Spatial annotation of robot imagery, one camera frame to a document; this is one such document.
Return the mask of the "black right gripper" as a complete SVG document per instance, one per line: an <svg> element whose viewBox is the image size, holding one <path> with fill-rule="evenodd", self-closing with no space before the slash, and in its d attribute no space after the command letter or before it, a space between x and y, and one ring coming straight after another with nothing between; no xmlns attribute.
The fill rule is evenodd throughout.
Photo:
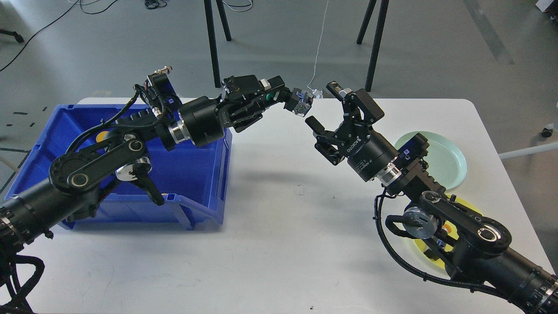
<svg viewBox="0 0 558 314"><path fill-rule="evenodd" d="M336 131L329 131L314 116L305 119L316 138L314 147L333 165L347 158L357 175L370 181L398 154L393 145L372 128L373 123L384 117L384 111L363 88L343 89L336 81L327 83L326 88L341 102L343 122Z"/></svg>

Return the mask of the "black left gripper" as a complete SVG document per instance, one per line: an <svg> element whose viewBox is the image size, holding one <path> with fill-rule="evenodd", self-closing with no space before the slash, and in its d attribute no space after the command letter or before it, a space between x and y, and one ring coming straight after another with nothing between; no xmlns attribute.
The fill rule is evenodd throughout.
<svg viewBox="0 0 558 314"><path fill-rule="evenodd" d="M223 79L225 93L217 98L199 97L179 106L179 116L188 137L203 147L225 136L225 128L235 132L260 120L271 105L286 101L286 86L280 75L258 79L255 75Z"/></svg>

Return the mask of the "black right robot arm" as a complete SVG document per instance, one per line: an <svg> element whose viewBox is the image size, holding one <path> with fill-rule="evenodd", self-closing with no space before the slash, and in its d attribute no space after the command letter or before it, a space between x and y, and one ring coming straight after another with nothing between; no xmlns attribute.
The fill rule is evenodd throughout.
<svg viewBox="0 0 558 314"><path fill-rule="evenodd" d="M335 81L327 89L342 104L343 122L336 131L328 131L315 117L307 118L315 148L333 165L347 159L364 181L381 182L384 191L375 197L374 219L395 262L424 281L503 298L527 314L557 312L557 276L511 249L512 235L502 223L445 194L445 187L427 172L429 143L424 135L417 133L396 149L373 129L384 112L364 89L352 91ZM449 279L402 259L384 227L396 236L424 242L444 262Z"/></svg>

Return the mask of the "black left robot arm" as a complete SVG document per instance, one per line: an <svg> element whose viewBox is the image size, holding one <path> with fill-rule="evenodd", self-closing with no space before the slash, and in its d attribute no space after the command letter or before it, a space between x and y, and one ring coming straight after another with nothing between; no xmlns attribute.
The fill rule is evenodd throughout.
<svg viewBox="0 0 558 314"><path fill-rule="evenodd" d="M31 314L26 298L44 272L44 262L21 255L37 237L53 237L62 222L94 217L101 201L120 183L129 181L156 205L161 192L149 177L147 142L159 139L167 150L191 141L196 147L213 143L226 128L241 132L262 118L272 105L296 110L305 101L300 89L289 89L280 76L228 77L216 98L181 102L168 75L171 66L149 74L134 85L134 95L113 117L83 131L66 152L54 159L48 177L1 203L1 284L10 301L3 314Z"/></svg>

